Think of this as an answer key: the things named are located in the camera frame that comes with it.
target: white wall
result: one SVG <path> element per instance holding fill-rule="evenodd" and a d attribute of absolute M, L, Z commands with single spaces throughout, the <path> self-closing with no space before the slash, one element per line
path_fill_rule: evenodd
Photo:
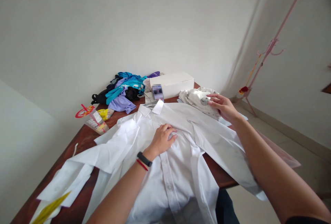
<path fill-rule="evenodd" d="M 218 91 L 258 0 L 1 0 L 0 79 L 69 125 L 119 71 L 185 70 Z"/>
<path fill-rule="evenodd" d="M 244 86 L 257 59 L 275 36 L 293 0 L 265 0 L 233 83 L 232 95 Z M 299 0 L 274 52 L 264 63 L 249 96 L 251 104 L 331 149 L 331 1 Z"/>
<path fill-rule="evenodd" d="M 0 223 L 9 223 L 64 151 L 68 131 L 0 81 Z"/>

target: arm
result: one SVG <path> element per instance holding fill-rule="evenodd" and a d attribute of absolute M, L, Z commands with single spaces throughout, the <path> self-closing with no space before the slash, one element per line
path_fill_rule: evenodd
<path fill-rule="evenodd" d="M 153 161 L 158 155 L 168 150 L 177 138 L 177 135 L 174 135 L 168 140 L 172 132 L 177 132 L 177 130 L 169 124 L 161 125 L 156 130 L 152 143 L 144 150 L 143 155 L 148 160 Z M 146 173 L 148 172 L 138 162 L 135 162 L 103 199 L 87 224 L 125 223 Z"/>
<path fill-rule="evenodd" d="M 241 141 L 257 182 L 266 193 L 281 223 L 292 216 L 314 217 L 331 222 L 331 214 L 315 192 L 261 138 L 237 112 L 231 101 L 219 94 L 207 95 L 209 105 L 231 122 Z"/>

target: forearm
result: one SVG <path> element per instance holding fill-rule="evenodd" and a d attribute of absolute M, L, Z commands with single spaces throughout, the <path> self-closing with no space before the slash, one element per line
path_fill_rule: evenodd
<path fill-rule="evenodd" d="M 88 223 L 125 223 L 147 171 L 135 162 L 94 211 Z"/>
<path fill-rule="evenodd" d="M 245 149 L 253 175 L 265 191 L 281 223 L 294 215 L 330 221 L 330 212 L 313 190 L 261 138 L 243 118 L 233 127 Z"/>

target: red string bracelet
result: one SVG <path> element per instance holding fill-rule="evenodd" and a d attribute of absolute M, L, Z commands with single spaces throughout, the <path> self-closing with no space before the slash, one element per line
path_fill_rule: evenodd
<path fill-rule="evenodd" d="M 148 169 L 146 168 L 146 166 L 144 166 L 144 164 L 143 164 L 139 159 L 137 159 L 137 162 L 138 162 L 142 167 L 144 167 L 144 169 L 145 169 L 146 171 L 148 171 Z"/>

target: smartwatch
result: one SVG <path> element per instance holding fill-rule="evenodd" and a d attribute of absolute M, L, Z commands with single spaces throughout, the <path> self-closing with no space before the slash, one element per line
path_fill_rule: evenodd
<path fill-rule="evenodd" d="M 143 154 L 142 152 L 139 152 L 137 154 L 137 157 L 145 164 L 147 165 L 148 167 L 151 167 L 152 163 L 151 161 L 149 161 Z"/>

